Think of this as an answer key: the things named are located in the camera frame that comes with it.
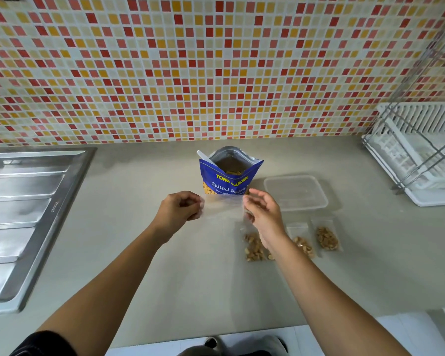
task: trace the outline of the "hand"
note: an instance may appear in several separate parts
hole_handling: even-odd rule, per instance
[[[244,207],[252,213],[246,215],[259,231],[264,247],[273,252],[274,243],[281,237],[288,237],[283,226],[280,207],[267,192],[255,188],[250,188],[249,192],[257,197],[244,195]]]
[[[169,194],[160,203],[160,208],[149,228],[155,230],[162,244],[168,242],[186,221],[196,220],[201,216],[202,198],[191,191]]]

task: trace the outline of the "white dish rack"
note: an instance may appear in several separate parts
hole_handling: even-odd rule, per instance
[[[369,151],[416,204],[445,204],[445,102],[380,103],[377,110],[363,136]]]

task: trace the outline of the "blue snack bag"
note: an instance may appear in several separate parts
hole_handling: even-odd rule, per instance
[[[205,194],[243,195],[264,160],[247,155],[234,146],[226,146],[199,160]]]

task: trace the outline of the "forearm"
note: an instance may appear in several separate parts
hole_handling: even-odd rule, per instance
[[[60,334],[78,356],[104,355],[159,247],[155,232],[145,230],[38,330]]]
[[[409,355],[290,239],[281,237],[273,254],[326,356]]]

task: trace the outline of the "brand logo on sink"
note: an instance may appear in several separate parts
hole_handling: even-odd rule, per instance
[[[54,212],[56,210],[56,207],[58,206],[59,201],[55,202],[53,205],[53,208],[51,209],[51,212]]]

